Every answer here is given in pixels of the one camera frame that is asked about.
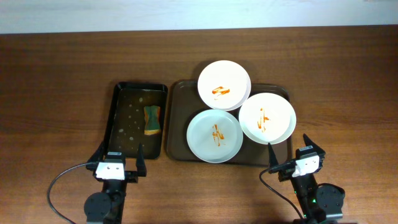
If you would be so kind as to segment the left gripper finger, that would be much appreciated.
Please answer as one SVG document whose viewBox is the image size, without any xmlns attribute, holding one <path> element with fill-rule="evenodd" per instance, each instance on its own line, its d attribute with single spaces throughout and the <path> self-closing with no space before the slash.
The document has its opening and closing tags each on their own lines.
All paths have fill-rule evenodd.
<svg viewBox="0 0 398 224">
<path fill-rule="evenodd" d="M 88 159 L 88 162 L 99 162 L 103 157 L 103 149 L 104 142 L 102 141 L 98 146 L 97 150 L 93 153 L 93 155 Z"/>
<path fill-rule="evenodd" d="M 147 168 L 144 161 L 144 153 L 142 144 L 139 143 L 139 147 L 137 150 L 137 158 L 136 158 L 136 168 L 137 168 L 137 176 L 138 177 L 146 177 L 147 176 Z"/>
</svg>

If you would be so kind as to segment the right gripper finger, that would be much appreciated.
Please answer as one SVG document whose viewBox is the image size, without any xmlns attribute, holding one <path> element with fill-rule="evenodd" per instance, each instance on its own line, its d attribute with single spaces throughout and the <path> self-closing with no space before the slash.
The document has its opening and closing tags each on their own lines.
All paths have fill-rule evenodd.
<svg viewBox="0 0 398 224">
<path fill-rule="evenodd" d="M 312 146 L 317 153 L 323 153 L 323 149 L 315 144 L 306 134 L 303 134 L 303 140 L 306 146 Z"/>
<path fill-rule="evenodd" d="M 268 143 L 267 147 L 268 147 L 268 152 L 269 152 L 269 168 L 273 168 L 273 167 L 277 166 L 279 163 L 277 161 L 276 155 L 272 148 L 272 144 Z"/>
</svg>

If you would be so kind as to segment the orange green scrub sponge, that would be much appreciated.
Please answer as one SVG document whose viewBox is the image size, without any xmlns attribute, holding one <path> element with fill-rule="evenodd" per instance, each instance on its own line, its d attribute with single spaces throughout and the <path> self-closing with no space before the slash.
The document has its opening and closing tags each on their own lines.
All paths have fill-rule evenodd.
<svg viewBox="0 0 398 224">
<path fill-rule="evenodd" d="M 145 106 L 144 107 L 144 134 L 147 136 L 161 133 L 160 127 L 160 107 Z"/>
</svg>

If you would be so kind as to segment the pale blue plate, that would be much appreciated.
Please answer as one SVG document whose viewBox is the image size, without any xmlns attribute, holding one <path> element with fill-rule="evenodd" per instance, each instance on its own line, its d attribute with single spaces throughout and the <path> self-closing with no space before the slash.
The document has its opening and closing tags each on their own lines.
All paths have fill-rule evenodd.
<svg viewBox="0 0 398 224">
<path fill-rule="evenodd" d="M 218 164 L 232 159 L 243 145 L 238 120 L 222 110 L 205 110 L 189 123 L 186 133 L 191 152 L 201 161 Z"/>
</svg>

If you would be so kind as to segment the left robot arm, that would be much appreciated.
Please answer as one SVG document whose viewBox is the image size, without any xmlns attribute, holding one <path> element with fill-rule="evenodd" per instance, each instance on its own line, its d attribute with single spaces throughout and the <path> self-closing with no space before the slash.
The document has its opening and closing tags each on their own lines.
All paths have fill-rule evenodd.
<svg viewBox="0 0 398 224">
<path fill-rule="evenodd" d="M 90 195 L 84 204 L 87 223 L 121 223 L 127 184 L 138 183 L 139 177 L 147 175 L 142 144 L 139 144 L 136 170 L 126 170 L 126 155 L 105 151 L 101 143 L 88 159 L 86 168 L 103 184 L 100 192 Z"/>
</svg>

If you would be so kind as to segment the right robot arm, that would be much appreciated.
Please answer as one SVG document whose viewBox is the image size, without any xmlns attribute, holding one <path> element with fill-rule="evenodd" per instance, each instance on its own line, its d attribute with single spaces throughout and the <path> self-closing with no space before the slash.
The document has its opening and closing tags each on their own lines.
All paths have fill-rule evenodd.
<svg viewBox="0 0 398 224">
<path fill-rule="evenodd" d="M 295 151 L 295 158 L 283 164 L 277 162 L 272 145 L 268 145 L 269 168 L 265 171 L 278 174 L 280 182 L 290 181 L 300 208 L 294 207 L 299 218 L 294 223 L 337 223 L 343 218 L 345 191 L 339 186 L 321 183 L 314 174 L 323 167 L 326 152 L 306 134 L 305 147 Z"/>
</svg>

